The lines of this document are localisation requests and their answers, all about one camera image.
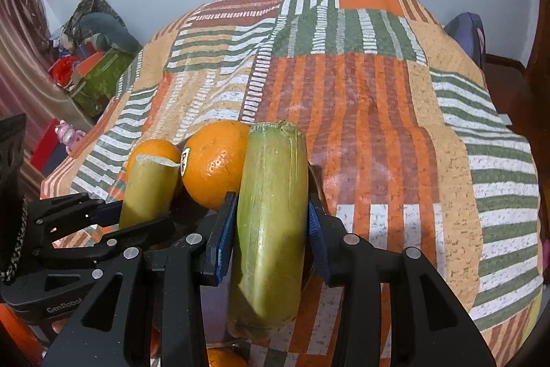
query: pink curtain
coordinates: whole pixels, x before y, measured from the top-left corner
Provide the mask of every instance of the pink curtain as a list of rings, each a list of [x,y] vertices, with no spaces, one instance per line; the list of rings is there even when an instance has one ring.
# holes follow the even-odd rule
[[[42,0],[0,0],[0,116],[27,114],[27,151],[36,148],[53,118],[86,132],[92,126],[47,73],[49,35]],[[40,183],[30,167],[22,172],[25,180]]]

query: silver screw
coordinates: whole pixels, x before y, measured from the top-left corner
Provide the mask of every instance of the silver screw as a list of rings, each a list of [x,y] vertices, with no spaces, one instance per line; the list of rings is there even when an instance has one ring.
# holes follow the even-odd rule
[[[202,241],[202,235],[201,234],[189,234],[187,237],[185,237],[185,241],[187,241],[189,244],[198,244]]]
[[[127,259],[127,260],[131,260],[131,259],[134,259],[138,256],[139,254],[139,249],[138,248],[127,248],[125,251],[124,251],[124,258]]]
[[[407,248],[405,250],[405,253],[410,259],[413,259],[413,260],[419,259],[420,256],[422,255],[422,252],[420,252],[420,250],[418,250],[417,248]]]
[[[344,243],[350,244],[350,245],[356,245],[359,243],[359,237],[355,234],[347,234],[344,236]]]

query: striped blanket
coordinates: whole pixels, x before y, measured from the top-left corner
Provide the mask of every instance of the striped blanket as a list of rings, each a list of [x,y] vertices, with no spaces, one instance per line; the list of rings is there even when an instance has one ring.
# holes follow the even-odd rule
[[[416,0],[217,0],[159,31],[42,196],[121,199],[131,149],[218,119],[287,119],[306,134],[330,212],[378,248],[417,246],[504,365],[540,307],[538,184],[527,141],[483,75]],[[86,245],[105,230],[63,241]],[[381,365],[389,365],[384,287]],[[328,366],[342,290],[314,277],[298,318],[250,365]]]

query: fruit sticker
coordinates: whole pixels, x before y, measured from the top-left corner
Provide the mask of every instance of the fruit sticker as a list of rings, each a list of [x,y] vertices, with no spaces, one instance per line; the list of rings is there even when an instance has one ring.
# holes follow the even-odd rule
[[[181,154],[181,177],[183,177],[185,169],[187,168],[187,159],[189,158],[190,151],[191,148],[185,148],[185,150],[183,150],[183,153]]]

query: sugarcane piece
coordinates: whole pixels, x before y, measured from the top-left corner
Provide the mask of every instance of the sugarcane piece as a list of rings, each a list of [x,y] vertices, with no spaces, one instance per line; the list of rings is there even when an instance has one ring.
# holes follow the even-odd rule
[[[181,183],[177,162],[160,156],[138,155],[128,177],[120,229],[168,212],[178,182]]]
[[[232,336],[268,339],[298,313],[307,181],[305,137],[296,125],[253,125],[237,207],[228,309]]]

